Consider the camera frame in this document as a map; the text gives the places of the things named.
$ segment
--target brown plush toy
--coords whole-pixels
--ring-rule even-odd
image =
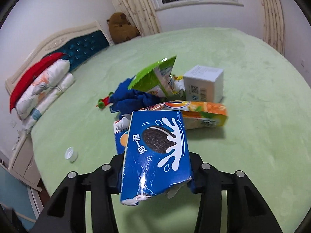
[[[125,42],[136,36],[140,36],[140,32],[136,26],[131,26],[124,13],[114,13],[109,20],[109,31],[115,44]]]

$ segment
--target green blanket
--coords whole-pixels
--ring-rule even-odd
[[[48,192],[52,194],[68,172],[92,172],[116,154],[116,114],[108,108],[100,111],[97,100],[145,66],[175,54],[175,74],[197,64],[225,71],[227,124],[188,130],[189,150],[220,171],[245,171],[283,232],[292,233],[311,205],[311,90],[272,47],[234,29],[196,28],[134,39],[109,47],[79,67],[76,82],[31,133]],[[74,163],[64,159],[70,146],[79,153]],[[193,232],[199,201],[200,195],[187,188],[171,200],[159,195],[135,207],[122,206],[113,195],[120,233]],[[86,221],[91,232],[89,194]]]

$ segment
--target green package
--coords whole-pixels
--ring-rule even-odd
[[[128,89],[136,89],[160,98],[182,97],[184,90],[171,75],[177,56],[165,58],[141,70]]]

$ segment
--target metal screw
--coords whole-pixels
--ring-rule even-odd
[[[203,164],[201,165],[201,167],[202,167],[204,170],[208,170],[208,169],[210,169],[211,165],[208,164],[208,163],[203,163]]]
[[[68,177],[71,178],[71,179],[74,178],[76,175],[77,175],[76,172],[68,173]]]
[[[111,166],[109,164],[104,164],[101,168],[103,171],[108,171],[110,170]]]
[[[237,171],[237,172],[236,172],[236,175],[237,175],[238,177],[242,178],[242,177],[245,176],[245,173],[242,172],[242,171]]]

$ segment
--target yellow package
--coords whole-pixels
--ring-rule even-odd
[[[227,109],[221,103],[171,101],[159,103],[144,110],[180,110],[186,130],[220,127],[228,118]]]

